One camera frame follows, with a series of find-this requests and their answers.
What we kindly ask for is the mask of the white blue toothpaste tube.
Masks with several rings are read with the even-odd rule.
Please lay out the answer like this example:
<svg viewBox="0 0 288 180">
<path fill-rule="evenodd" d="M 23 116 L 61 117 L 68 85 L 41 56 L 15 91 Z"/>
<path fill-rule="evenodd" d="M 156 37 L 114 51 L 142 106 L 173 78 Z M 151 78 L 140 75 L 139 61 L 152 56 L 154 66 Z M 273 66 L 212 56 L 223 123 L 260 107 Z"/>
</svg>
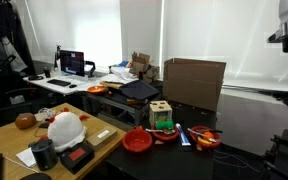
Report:
<svg viewBox="0 0 288 180">
<path fill-rule="evenodd" d="M 181 125 L 179 123 L 176 123 L 175 126 L 176 126 L 177 130 L 179 131 L 181 145 L 184 147 L 190 146 L 191 143 L 189 142 L 188 138 L 186 137 Z"/>
</svg>

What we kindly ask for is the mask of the red bowl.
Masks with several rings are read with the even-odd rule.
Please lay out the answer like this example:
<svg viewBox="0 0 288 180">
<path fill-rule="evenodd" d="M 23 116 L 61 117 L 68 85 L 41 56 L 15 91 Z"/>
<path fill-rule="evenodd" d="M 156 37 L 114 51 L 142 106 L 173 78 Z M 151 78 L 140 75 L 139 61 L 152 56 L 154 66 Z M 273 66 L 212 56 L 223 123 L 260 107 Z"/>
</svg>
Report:
<svg viewBox="0 0 288 180">
<path fill-rule="evenodd" d="M 172 141 L 175 140 L 179 135 L 176 129 L 164 131 L 158 130 L 155 126 L 152 126 L 151 130 L 153 132 L 153 135 L 161 141 Z"/>
<path fill-rule="evenodd" d="M 144 152 L 152 145 L 153 139 L 142 126 L 137 126 L 135 129 L 128 131 L 123 139 L 124 148 L 130 152 Z"/>
<path fill-rule="evenodd" d="M 219 134 L 215 129 L 205 126 L 195 126 L 188 128 L 192 140 L 203 149 L 212 149 L 221 144 Z"/>
</svg>

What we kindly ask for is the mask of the red bowl left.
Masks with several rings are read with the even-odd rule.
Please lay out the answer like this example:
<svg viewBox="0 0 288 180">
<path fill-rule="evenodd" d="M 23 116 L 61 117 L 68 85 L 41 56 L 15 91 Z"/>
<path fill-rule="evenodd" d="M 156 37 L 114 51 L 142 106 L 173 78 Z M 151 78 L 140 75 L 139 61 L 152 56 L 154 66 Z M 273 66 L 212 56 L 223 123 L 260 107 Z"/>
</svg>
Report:
<svg viewBox="0 0 288 180">
<path fill-rule="evenodd" d="M 137 126 L 135 129 L 128 131 L 123 139 L 124 148 L 130 152 L 144 152 L 152 145 L 153 139 L 142 126 Z"/>
</svg>

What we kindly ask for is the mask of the red bowl right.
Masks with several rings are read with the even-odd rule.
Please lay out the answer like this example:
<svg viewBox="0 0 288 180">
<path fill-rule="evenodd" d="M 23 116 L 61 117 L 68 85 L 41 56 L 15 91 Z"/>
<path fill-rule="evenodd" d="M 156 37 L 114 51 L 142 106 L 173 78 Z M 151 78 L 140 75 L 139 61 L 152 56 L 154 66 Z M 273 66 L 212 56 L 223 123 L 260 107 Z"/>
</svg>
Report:
<svg viewBox="0 0 288 180">
<path fill-rule="evenodd" d="M 195 126 L 188 128 L 192 140 L 203 149 L 212 149 L 221 144 L 219 134 L 215 129 L 205 126 Z"/>
</svg>

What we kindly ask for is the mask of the dark folded cloth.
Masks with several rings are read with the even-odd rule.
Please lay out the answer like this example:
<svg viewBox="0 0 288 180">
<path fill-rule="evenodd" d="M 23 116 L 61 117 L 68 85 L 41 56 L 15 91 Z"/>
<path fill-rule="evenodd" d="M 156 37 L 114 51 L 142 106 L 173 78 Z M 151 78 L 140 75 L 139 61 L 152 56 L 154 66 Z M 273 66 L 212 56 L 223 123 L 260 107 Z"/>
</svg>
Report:
<svg viewBox="0 0 288 180">
<path fill-rule="evenodd" d="M 123 95 L 131 99 L 144 100 L 159 94 L 159 91 L 143 80 L 135 80 L 120 87 Z"/>
</svg>

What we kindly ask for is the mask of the stack of papers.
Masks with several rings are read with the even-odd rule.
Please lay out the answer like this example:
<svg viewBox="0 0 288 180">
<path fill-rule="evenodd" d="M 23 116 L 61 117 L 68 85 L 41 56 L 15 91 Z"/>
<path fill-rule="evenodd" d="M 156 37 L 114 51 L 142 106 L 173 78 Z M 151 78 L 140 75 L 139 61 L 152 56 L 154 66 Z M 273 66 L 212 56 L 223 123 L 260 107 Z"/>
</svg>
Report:
<svg viewBox="0 0 288 180">
<path fill-rule="evenodd" d="M 130 72 L 129 68 L 125 67 L 111 67 L 110 72 L 114 75 L 114 78 L 121 83 L 129 83 L 137 80 L 137 76 Z"/>
</svg>

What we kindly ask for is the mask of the small open cardboard box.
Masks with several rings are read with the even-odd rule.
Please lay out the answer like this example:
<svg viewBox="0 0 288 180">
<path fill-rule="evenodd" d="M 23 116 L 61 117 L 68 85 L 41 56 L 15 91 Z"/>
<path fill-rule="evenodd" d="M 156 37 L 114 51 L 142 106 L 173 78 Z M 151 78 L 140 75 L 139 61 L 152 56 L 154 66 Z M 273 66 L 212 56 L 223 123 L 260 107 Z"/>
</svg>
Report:
<svg viewBox="0 0 288 180">
<path fill-rule="evenodd" d="M 134 52 L 131 64 L 131 73 L 139 79 L 152 83 L 159 78 L 159 67 L 151 64 L 149 55 Z"/>
</svg>

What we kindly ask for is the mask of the green toy dumbbell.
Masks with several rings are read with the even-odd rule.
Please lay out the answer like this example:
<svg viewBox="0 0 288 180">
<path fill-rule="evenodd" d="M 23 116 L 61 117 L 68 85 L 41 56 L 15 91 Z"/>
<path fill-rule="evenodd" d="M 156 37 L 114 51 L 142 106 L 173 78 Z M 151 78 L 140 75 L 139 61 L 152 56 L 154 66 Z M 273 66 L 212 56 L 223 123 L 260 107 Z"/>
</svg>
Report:
<svg viewBox="0 0 288 180">
<path fill-rule="evenodd" d="M 158 130 L 164 130 L 164 129 L 172 130 L 174 128 L 174 123 L 171 119 L 166 121 L 157 121 L 155 123 L 155 127 Z"/>
</svg>

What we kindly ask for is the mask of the tan cardboard box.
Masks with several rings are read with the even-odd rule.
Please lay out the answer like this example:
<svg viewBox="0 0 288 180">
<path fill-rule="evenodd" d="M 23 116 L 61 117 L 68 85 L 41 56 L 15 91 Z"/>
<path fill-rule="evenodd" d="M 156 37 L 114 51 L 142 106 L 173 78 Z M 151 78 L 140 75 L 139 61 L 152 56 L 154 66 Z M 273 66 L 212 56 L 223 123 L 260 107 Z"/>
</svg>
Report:
<svg viewBox="0 0 288 180">
<path fill-rule="evenodd" d="M 95 134 L 86 138 L 87 144 L 94 150 L 99 151 L 117 136 L 117 130 L 106 126 Z"/>
</svg>

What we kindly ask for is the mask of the black computer mouse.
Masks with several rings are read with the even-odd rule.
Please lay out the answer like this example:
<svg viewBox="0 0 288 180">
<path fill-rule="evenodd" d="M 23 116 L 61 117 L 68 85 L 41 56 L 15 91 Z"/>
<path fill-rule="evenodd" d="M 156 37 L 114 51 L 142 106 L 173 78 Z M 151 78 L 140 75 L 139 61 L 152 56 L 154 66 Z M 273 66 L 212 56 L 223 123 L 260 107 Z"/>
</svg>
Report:
<svg viewBox="0 0 288 180">
<path fill-rule="evenodd" d="M 77 87 L 76 84 L 69 85 L 69 88 L 75 88 L 75 87 Z"/>
</svg>

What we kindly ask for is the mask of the orange ball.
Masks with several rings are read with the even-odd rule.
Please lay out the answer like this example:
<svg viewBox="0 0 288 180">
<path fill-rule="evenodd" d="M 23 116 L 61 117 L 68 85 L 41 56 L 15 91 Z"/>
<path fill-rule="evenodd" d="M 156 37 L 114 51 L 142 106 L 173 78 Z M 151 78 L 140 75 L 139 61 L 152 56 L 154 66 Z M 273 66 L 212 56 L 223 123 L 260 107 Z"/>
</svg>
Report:
<svg viewBox="0 0 288 180">
<path fill-rule="evenodd" d="M 213 139 L 214 138 L 214 136 L 213 136 L 213 134 L 211 132 L 204 132 L 203 135 L 204 135 L 204 139 L 205 140 L 209 140 L 209 139 Z"/>
</svg>

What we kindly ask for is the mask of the black keyboard far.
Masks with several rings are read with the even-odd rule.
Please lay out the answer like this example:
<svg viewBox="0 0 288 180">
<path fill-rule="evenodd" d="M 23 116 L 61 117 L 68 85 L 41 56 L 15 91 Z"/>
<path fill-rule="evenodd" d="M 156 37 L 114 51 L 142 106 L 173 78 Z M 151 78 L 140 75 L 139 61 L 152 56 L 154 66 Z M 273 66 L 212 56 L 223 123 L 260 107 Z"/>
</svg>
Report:
<svg viewBox="0 0 288 180">
<path fill-rule="evenodd" d="M 62 87 L 69 86 L 71 84 L 70 82 L 63 81 L 63 80 L 58 80 L 58 79 L 48 80 L 47 83 L 58 85 L 58 86 L 62 86 Z"/>
</svg>

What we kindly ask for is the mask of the brown toy football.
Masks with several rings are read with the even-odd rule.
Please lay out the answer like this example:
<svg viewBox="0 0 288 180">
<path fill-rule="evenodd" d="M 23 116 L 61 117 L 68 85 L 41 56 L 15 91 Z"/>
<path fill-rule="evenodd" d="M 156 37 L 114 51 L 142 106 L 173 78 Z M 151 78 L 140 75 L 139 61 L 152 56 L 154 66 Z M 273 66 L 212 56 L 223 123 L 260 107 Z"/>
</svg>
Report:
<svg viewBox="0 0 288 180">
<path fill-rule="evenodd" d="M 20 130 L 28 129 L 36 123 L 36 117 L 32 113 L 21 113 L 15 119 L 15 125 Z"/>
</svg>

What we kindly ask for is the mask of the white paper sheet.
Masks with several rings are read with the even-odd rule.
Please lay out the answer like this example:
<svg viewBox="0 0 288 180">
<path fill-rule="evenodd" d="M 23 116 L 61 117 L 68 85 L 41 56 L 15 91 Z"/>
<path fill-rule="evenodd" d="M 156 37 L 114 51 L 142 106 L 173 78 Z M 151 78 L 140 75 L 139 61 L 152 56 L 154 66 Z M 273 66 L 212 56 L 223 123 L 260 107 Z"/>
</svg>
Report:
<svg viewBox="0 0 288 180">
<path fill-rule="evenodd" d="M 33 167 L 36 165 L 34 155 L 30 148 L 27 148 L 16 154 L 16 157 L 23 162 L 27 167 Z"/>
</svg>

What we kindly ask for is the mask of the black office chair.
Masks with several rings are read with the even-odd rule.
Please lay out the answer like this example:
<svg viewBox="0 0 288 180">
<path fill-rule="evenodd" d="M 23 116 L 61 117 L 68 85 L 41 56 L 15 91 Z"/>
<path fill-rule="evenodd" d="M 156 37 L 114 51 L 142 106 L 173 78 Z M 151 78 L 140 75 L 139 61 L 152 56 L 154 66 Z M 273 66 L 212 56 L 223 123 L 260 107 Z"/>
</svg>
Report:
<svg viewBox="0 0 288 180">
<path fill-rule="evenodd" d="M 0 126 L 13 122 L 20 111 L 31 110 L 29 99 L 35 91 L 19 76 L 0 75 Z"/>
</svg>

